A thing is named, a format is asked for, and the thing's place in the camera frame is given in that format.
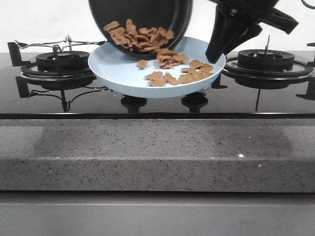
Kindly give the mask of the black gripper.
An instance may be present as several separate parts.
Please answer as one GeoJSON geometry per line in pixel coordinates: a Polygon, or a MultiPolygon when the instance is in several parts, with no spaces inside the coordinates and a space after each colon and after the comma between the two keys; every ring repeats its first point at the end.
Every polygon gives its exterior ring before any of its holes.
{"type": "Polygon", "coordinates": [[[290,34],[298,21],[275,8],[277,0],[215,0],[215,23],[205,52],[209,62],[215,63],[222,54],[229,54],[244,42],[262,32],[263,22],[290,34]]]}

